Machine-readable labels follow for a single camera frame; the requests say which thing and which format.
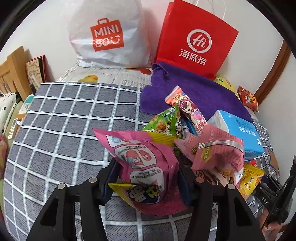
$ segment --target yellow duck print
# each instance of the yellow duck print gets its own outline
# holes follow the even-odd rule
[[[91,83],[97,83],[98,77],[96,75],[87,75],[83,79],[78,80],[78,82],[91,82]]]

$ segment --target gray checkered blanket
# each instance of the gray checkered blanket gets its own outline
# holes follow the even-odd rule
[[[97,141],[93,127],[140,130],[152,115],[139,109],[140,88],[90,83],[45,83],[38,89],[30,111],[11,148],[4,178],[4,217],[9,232],[25,241],[34,220],[56,185],[81,184],[106,167],[111,156]],[[254,124],[264,143],[257,164],[277,178],[269,165],[271,150],[267,130]],[[182,130],[187,128],[182,121]],[[247,200],[256,216],[262,204]],[[184,240],[191,218],[185,212],[156,217],[134,210],[116,194],[101,215],[108,240]],[[218,208],[214,204],[209,240],[214,240]],[[75,207],[77,239],[81,240],[79,205]]]

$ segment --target wooden headboard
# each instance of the wooden headboard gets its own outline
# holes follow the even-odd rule
[[[32,94],[26,71],[26,63],[29,61],[21,46],[13,51],[7,60],[0,65],[0,90],[3,94],[18,92],[26,100]]]

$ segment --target hand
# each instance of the hand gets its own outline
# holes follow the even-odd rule
[[[260,217],[259,217],[259,225],[260,225],[260,227],[262,227],[262,225],[265,222],[268,214],[269,214],[268,210],[264,208],[263,214],[261,214]],[[262,233],[263,233],[264,236],[266,235],[266,232],[268,230],[271,230],[271,232],[267,236],[265,236],[265,240],[266,241],[274,241],[274,240],[276,240],[277,234],[279,233],[282,226],[283,226],[283,224],[279,225],[277,222],[273,222],[273,223],[270,223],[268,226],[264,226],[263,229],[262,229]]]

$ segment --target purple towel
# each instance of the purple towel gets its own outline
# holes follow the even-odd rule
[[[198,74],[159,62],[152,65],[151,86],[141,94],[141,110],[158,114],[170,107],[164,99],[177,86],[196,104],[206,120],[224,110],[246,121],[252,118],[237,96],[227,88]]]

